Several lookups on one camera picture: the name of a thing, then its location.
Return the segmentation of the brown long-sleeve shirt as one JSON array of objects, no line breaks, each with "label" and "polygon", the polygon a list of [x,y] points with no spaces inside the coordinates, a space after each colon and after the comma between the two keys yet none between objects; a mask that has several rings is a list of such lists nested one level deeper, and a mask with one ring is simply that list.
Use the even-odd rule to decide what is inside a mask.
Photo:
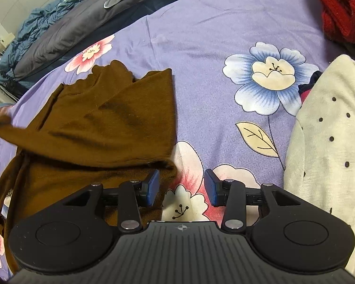
[{"label": "brown long-sleeve shirt", "polygon": [[160,172],[166,191],[177,171],[176,103],[170,69],[136,79],[119,61],[59,85],[26,128],[0,116],[0,138],[16,146],[0,177],[0,233],[92,183],[113,188]]}]

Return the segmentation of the cream polka dot garment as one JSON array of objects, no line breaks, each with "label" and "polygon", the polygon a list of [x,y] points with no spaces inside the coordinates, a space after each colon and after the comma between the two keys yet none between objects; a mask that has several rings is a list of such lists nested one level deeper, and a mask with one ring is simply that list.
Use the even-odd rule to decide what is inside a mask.
[{"label": "cream polka dot garment", "polygon": [[[355,60],[337,57],[300,96],[284,188],[339,217],[355,233]],[[355,276],[355,249],[346,269]]]}]

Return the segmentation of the purple floral bed sheet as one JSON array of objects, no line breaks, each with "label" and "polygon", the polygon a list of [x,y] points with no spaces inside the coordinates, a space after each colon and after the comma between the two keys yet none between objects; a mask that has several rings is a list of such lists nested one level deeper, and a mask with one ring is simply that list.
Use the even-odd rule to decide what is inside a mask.
[{"label": "purple floral bed sheet", "polygon": [[[92,183],[0,233],[0,283],[355,283],[351,226],[285,190],[305,85],[342,51],[324,39],[319,0],[178,0],[89,46],[8,111],[26,128],[59,85],[116,60],[136,79],[170,69],[176,177],[117,224],[119,186]],[[15,157],[0,138],[0,177]],[[246,229],[221,230],[204,172],[246,188]]]}]

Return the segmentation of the dark grey pillow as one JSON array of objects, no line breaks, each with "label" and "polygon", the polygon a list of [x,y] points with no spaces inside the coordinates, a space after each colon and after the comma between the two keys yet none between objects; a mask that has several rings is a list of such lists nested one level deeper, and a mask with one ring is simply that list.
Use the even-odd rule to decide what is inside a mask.
[{"label": "dark grey pillow", "polygon": [[174,0],[84,0],[49,27],[14,68],[14,78],[32,85],[90,45],[150,15]]}]

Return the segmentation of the blue crumpled blanket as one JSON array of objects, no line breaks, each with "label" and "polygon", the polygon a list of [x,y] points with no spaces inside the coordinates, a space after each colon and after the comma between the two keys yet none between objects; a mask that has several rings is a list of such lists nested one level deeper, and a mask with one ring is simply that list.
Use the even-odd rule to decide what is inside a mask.
[{"label": "blue crumpled blanket", "polygon": [[0,81],[14,78],[14,68],[46,30],[84,0],[0,0],[0,23],[12,40],[0,57]]}]

